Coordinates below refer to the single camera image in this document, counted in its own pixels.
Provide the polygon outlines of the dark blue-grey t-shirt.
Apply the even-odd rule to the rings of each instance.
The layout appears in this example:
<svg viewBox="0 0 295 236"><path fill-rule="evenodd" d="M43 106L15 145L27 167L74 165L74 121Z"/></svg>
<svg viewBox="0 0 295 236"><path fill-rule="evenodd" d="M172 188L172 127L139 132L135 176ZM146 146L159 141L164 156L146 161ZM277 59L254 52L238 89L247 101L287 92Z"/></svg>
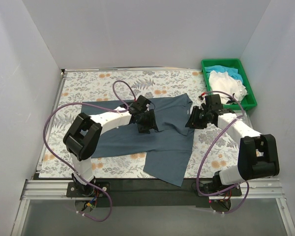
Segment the dark blue-grey t-shirt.
<svg viewBox="0 0 295 236"><path fill-rule="evenodd" d="M181 186L193 147L194 130L185 127L192 101L186 93L151 101L158 131L141 134L130 124L104 133L91 156L98 177L155 177Z"/></svg>

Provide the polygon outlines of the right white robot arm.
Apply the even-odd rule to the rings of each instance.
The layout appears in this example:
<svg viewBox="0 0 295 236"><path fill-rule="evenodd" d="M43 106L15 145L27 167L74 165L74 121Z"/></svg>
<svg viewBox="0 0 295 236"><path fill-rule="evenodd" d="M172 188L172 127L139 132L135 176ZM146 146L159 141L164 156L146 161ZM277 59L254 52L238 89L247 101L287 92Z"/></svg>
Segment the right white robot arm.
<svg viewBox="0 0 295 236"><path fill-rule="evenodd" d="M196 178L196 191L201 196L224 195L239 184L259 178L277 176L280 172L276 139L271 134L262 134L246 125L231 109L221 102L221 91L204 92L200 95L201 106L194 106L187 128L205 129L213 124L221 129L209 146L213 148L218 139L227 133L239 146L237 164L217 171L211 182L200 185Z"/></svg>

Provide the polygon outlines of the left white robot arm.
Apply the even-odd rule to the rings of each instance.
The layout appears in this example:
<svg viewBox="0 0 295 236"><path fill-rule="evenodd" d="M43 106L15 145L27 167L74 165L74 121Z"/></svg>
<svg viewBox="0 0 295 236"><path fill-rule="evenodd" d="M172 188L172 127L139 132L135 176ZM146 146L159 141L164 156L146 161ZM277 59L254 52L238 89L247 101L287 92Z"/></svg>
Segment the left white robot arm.
<svg viewBox="0 0 295 236"><path fill-rule="evenodd" d="M95 190L95 176L91 169L91 156L96 150L99 138L107 131L137 124L139 133L158 131L152 102L142 95L133 102L124 103L114 110L88 116L80 113L64 136L63 142L71 154L74 173L72 179L76 190L85 197Z"/></svg>

